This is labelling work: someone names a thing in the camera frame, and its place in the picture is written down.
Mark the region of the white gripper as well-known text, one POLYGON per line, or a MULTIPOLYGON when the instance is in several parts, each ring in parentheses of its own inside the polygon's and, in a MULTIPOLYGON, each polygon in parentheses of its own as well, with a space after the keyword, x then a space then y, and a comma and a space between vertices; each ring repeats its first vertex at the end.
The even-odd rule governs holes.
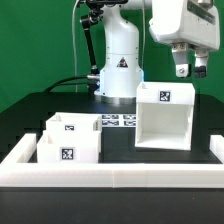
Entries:
POLYGON ((194 75, 207 76, 207 49, 216 51, 220 47, 219 14, 215 6, 206 10, 197 0, 152 0, 149 31, 156 42, 173 44, 172 56, 179 78, 190 75, 187 43, 205 48, 195 51, 194 75))

